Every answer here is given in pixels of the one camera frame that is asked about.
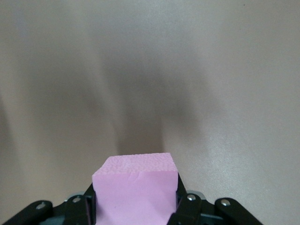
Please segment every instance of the black bracket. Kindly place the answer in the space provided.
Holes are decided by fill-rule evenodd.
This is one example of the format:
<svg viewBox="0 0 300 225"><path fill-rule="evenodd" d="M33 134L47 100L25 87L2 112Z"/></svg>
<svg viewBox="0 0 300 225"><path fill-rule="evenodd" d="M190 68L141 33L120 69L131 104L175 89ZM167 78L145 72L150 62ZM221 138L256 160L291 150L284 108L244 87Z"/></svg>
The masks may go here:
<svg viewBox="0 0 300 225"><path fill-rule="evenodd" d="M221 198L215 205L203 196L187 193L178 174L177 210L167 225L262 225L241 204ZM17 213L3 225L94 225L96 193L93 185L83 195L70 197L59 206L50 201L37 201Z"/></svg>
<svg viewBox="0 0 300 225"><path fill-rule="evenodd" d="M215 205L194 193L187 193L178 176L177 210L167 225L262 225L232 198L220 198Z"/></svg>

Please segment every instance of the foam texture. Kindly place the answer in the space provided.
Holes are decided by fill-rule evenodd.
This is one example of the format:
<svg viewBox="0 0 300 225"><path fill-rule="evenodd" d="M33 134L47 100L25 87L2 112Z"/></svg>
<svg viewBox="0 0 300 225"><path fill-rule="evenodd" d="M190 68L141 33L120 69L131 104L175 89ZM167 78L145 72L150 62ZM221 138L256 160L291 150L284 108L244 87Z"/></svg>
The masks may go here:
<svg viewBox="0 0 300 225"><path fill-rule="evenodd" d="M109 157L92 180L97 225L166 225L176 211L178 171L170 153Z"/></svg>

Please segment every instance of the metal screw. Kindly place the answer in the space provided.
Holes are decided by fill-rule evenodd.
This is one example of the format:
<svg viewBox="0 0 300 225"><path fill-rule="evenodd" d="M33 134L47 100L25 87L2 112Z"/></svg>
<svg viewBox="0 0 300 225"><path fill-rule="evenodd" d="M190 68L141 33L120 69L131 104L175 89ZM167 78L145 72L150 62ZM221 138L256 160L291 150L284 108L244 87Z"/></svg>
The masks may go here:
<svg viewBox="0 0 300 225"><path fill-rule="evenodd" d="M194 200L196 200L196 196L195 195L188 195L187 199L190 200L190 201L194 201Z"/></svg>
<svg viewBox="0 0 300 225"><path fill-rule="evenodd" d="M227 199L222 199L221 204L224 206L230 206L230 202Z"/></svg>
<svg viewBox="0 0 300 225"><path fill-rule="evenodd" d="M36 207L36 209L37 209L37 210L40 210L40 209L44 208L45 206L46 206L46 204L45 204L44 202L42 202L41 204L39 204L39 205Z"/></svg>
<svg viewBox="0 0 300 225"><path fill-rule="evenodd" d="M76 203L76 202L79 202L81 200L81 198L79 196L77 196L75 199L73 199L72 202Z"/></svg>

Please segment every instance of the gray wall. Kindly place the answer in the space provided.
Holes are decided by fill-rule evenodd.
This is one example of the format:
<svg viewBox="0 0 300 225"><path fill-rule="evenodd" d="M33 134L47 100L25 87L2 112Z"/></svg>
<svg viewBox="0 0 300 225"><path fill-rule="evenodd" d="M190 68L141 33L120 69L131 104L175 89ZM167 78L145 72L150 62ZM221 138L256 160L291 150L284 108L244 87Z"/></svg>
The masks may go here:
<svg viewBox="0 0 300 225"><path fill-rule="evenodd" d="M300 2L0 2L0 223L171 152L264 224L300 208Z"/></svg>

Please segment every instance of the foam block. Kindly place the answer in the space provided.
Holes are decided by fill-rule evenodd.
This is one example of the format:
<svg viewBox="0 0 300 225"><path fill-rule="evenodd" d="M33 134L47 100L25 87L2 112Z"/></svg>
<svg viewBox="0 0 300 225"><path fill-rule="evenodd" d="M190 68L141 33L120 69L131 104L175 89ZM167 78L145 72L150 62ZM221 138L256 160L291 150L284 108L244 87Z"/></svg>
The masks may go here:
<svg viewBox="0 0 300 225"><path fill-rule="evenodd" d="M170 153L109 157L92 180L97 225L166 225L176 211L178 171Z"/></svg>

